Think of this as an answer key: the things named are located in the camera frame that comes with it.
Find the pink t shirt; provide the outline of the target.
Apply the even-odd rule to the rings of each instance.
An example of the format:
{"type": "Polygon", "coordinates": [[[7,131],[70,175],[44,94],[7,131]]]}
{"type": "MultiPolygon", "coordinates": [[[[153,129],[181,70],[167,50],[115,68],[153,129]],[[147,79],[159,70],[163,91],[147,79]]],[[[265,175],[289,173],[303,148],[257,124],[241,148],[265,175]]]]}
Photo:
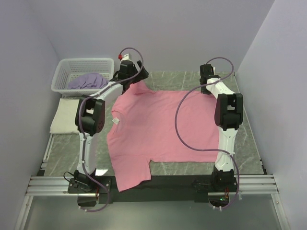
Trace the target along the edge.
{"type": "Polygon", "coordinates": [[[152,91],[138,82],[112,107],[107,145],[119,191],[151,179],[149,163],[214,162],[216,99],[198,91],[152,91]]]}

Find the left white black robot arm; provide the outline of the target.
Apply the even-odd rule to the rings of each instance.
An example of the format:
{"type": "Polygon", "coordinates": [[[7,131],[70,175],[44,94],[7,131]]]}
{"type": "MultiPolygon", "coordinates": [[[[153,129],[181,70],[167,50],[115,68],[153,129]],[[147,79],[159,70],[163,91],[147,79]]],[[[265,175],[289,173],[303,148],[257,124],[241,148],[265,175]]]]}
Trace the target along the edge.
{"type": "Polygon", "coordinates": [[[75,124],[79,131],[80,151],[77,169],[73,173],[73,182],[84,192],[89,193],[100,186],[95,179],[97,135],[105,125],[106,106],[125,93],[130,85],[148,78],[149,73],[142,61],[137,66],[130,59],[122,59],[119,70],[113,78],[98,92],[83,95],[78,104],[75,124]]]}

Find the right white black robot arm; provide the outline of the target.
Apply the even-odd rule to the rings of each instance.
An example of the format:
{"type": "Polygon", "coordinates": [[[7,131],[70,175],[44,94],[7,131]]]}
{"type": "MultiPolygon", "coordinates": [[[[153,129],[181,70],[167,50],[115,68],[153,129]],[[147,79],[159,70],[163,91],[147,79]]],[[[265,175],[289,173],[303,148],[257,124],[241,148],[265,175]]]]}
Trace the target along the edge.
{"type": "Polygon", "coordinates": [[[225,191],[236,187],[234,147],[238,129],[243,122],[243,95],[229,89],[215,74],[210,64],[200,66],[201,93],[216,98],[214,122],[218,127],[218,154],[211,175],[211,187],[225,191]]]}

